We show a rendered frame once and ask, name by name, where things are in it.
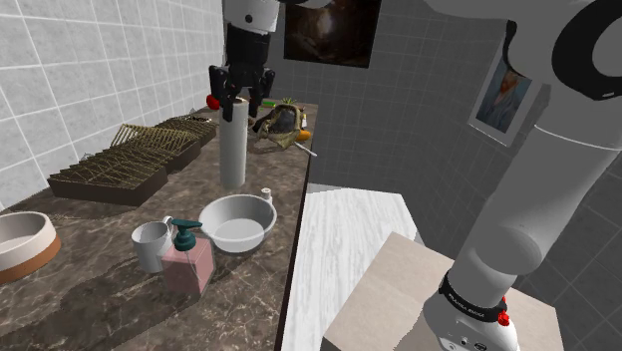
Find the framed portrait picture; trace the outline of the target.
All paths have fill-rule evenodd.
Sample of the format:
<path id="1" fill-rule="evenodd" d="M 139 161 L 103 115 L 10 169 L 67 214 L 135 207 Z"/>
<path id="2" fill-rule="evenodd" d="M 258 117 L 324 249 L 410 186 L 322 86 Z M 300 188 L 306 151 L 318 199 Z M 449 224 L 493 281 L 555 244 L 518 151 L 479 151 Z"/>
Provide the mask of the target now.
<path id="1" fill-rule="evenodd" d="M 514 73 L 499 46 L 469 115 L 468 124 L 510 147 L 541 89 L 539 82 Z"/>

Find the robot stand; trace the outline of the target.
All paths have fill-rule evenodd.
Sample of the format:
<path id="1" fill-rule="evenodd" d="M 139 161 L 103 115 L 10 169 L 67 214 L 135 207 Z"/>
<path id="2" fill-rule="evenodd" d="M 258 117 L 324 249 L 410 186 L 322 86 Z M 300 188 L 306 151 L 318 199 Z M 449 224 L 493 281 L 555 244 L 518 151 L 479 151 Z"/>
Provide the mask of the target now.
<path id="1" fill-rule="evenodd" d="M 420 313 L 452 263 L 390 234 L 325 332 L 320 351 L 444 351 Z M 516 289 L 506 298 L 520 351 L 564 351 L 553 307 Z"/>

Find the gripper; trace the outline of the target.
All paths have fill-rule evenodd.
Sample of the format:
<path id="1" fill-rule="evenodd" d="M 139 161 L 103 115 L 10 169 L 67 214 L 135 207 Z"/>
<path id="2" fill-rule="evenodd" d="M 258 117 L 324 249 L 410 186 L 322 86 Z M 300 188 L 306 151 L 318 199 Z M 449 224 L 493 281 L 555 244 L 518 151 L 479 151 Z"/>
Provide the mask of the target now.
<path id="1" fill-rule="evenodd" d="M 248 115 L 251 118 L 257 116 L 263 99 L 269 97 L 275 79 L 275 72 L 265 68 L 270 39 L 270 34 L 247 31 L 231 23 L 227 25 L 225 50 L 228 71 L 217 66 L 208 69 L 210 95 L 220 102 L 226 122 L 231 122 L 233 118 L 233 87 L 250 87 Z"/>

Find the white wooden cabinet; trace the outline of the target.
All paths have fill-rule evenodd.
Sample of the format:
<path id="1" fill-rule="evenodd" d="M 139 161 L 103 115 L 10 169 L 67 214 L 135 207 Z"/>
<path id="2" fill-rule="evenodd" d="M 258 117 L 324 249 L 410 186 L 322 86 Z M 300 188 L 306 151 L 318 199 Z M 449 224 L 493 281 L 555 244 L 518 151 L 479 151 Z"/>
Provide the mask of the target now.
<path id="1" fill-rule="evenodd" d="M 322 337 L 391 233 L 421 242 L 398 193 L 310 183 L 281 351 L 319 351 Z"/>

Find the white and brown bowl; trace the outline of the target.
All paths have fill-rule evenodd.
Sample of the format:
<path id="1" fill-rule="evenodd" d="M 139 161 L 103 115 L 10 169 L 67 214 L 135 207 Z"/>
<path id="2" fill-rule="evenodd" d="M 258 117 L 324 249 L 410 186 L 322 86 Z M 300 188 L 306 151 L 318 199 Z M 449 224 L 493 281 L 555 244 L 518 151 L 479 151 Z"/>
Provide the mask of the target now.
<path id="1" fill-rule="evenodd" d="M 61 248 L 49 216 L 37 211 L 0 215 L 0 285 L 47 264 Z"/>

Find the olive green bag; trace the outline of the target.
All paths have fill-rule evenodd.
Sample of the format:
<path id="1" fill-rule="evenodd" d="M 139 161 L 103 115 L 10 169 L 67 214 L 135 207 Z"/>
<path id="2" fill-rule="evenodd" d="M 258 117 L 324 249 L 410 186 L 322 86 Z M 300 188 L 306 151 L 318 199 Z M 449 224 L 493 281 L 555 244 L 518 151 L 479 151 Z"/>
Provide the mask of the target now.
<path id="1" fill-rule="evenodd" d="M 268 115 L 258 119 L 252 131 L 260 139 L 267 139 L 281 149 L 291 147 L 301 132 L 302 111 L 291 104 L 276 106 Z"/>

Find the dark wall picture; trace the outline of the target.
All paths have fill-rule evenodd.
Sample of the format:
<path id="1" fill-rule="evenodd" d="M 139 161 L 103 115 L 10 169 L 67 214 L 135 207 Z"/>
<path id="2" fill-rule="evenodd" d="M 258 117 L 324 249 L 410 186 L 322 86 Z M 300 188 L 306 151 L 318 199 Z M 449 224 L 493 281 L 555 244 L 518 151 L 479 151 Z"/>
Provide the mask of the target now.
<path id="1" fill-rule="evenodd" d="M 367 69 L 382 0 L 329 0 L 318 9 L 287 4 L 284 58 Z"/>

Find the white mug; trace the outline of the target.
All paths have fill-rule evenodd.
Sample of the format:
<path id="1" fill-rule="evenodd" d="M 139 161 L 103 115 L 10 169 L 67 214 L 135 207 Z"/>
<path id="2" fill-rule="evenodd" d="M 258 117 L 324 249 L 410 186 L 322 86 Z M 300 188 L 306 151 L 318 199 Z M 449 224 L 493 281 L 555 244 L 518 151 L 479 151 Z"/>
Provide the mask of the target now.
<path id="1" fill-rule="evenodd" d="M 172 232 L 171 216 L 165 216 L 161 221 L 144 223 L 133 231 L 132 241 L 143 271 L 162 271 L 161 258 L 172 246 Z"/>

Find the pink soap dispenser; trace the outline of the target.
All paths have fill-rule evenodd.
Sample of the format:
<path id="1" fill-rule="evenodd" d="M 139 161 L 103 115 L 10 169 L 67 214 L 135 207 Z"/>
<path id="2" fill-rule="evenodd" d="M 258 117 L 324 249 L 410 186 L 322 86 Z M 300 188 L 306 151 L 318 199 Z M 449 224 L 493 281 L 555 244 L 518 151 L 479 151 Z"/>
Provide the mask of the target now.
<path id="1" fill-rule="evenodd" d="M 173 292 L 200 295 L 215 270 L 212 242 L 191 231 L 202 227 L 199 221 L 174 218 L 171 224 L 176 234 L 172 247 L 161 258 L 166 287 Z"/>

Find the white paper towel roll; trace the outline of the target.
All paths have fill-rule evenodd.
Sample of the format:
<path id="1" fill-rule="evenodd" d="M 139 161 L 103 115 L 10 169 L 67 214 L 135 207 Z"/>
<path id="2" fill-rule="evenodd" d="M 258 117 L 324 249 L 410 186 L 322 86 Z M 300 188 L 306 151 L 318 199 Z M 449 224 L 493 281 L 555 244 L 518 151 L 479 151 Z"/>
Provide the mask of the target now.
<path id="1" fill-rule="evenodd" d="M 245 183 L 248 137 L 248 102 L 237 98 L 232 106 L 232 121 L 219 116 L 219 174 L 225 189 L 239 188 Z"/>

